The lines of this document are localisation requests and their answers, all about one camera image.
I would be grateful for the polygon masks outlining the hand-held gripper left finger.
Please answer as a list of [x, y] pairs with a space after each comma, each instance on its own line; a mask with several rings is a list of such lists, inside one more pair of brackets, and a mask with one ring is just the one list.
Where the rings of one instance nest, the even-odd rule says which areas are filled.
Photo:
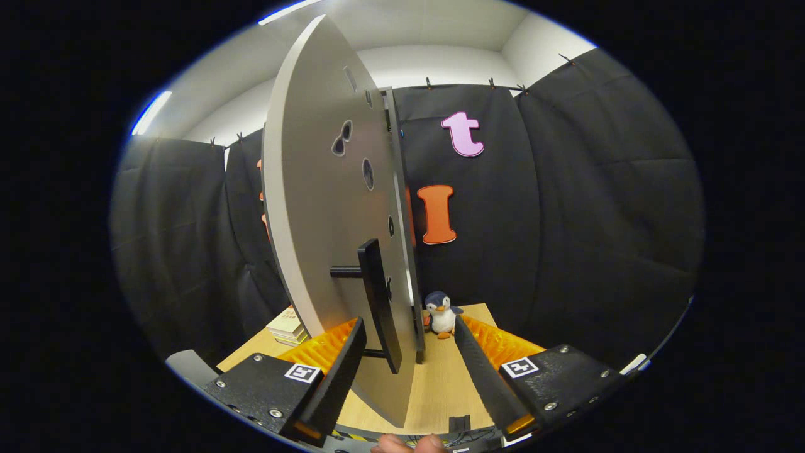
[[203, 384], [203, 393], [254, 427], [322, 447], [335, 429], [366, 346], [360, 317], [278, 357], [254, 353]]

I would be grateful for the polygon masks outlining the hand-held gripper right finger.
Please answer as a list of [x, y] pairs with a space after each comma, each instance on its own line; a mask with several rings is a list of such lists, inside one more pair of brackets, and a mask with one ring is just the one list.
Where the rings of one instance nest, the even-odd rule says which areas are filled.
[[468, 315], [455, 319], [454, 330], [472, 384], [508, 441], [561, 429], [627, 382], [567, 344], [543, 348]]

